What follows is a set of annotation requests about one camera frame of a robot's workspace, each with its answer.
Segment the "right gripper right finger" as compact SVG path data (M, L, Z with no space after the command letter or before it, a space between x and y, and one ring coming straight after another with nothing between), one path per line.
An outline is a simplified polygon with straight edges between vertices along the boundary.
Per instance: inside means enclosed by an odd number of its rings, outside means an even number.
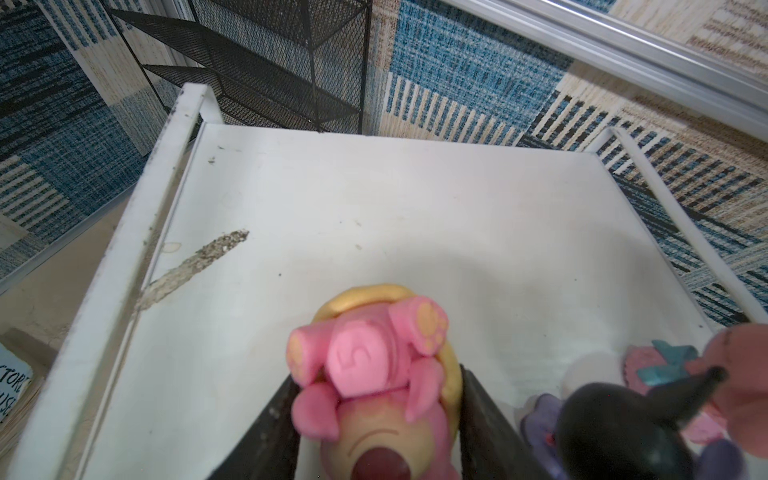
M461 373L462 479L548 479L549 474L532 456L477 377L464 366Z

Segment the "pink round figure toy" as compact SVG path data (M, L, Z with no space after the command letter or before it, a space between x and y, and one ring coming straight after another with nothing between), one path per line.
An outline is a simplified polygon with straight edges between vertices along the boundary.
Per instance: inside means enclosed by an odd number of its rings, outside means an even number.
M729 437L752 456L767 457L767 326L726 328L699 352L690 345L654 340L632 346L623 361L625 384L642 395L676 380L722 367L728 373L683 436L707 445Z

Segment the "pink bear donut toy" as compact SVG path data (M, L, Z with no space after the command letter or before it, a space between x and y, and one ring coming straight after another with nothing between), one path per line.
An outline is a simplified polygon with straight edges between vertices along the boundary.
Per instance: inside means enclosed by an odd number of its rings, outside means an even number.
M294 428L330 479L457 479L463 380L434 300L396 284L351 288L288 338Z

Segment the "black white kuromi figure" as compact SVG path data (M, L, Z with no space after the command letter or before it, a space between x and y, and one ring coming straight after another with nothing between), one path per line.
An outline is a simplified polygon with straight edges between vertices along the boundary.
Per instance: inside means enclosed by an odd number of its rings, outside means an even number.
M609 383L586 384L565 400L542 394L520 432L554 479L746 479L733 442L695 454L681 434L727 378L711 367L645 395Z

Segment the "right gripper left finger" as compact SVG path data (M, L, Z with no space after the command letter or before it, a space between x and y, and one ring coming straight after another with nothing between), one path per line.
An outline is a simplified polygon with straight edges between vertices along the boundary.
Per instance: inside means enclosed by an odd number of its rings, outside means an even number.
M292 480L300 435L291 407L299 386L286 377L234 449L208 476L209 480Z

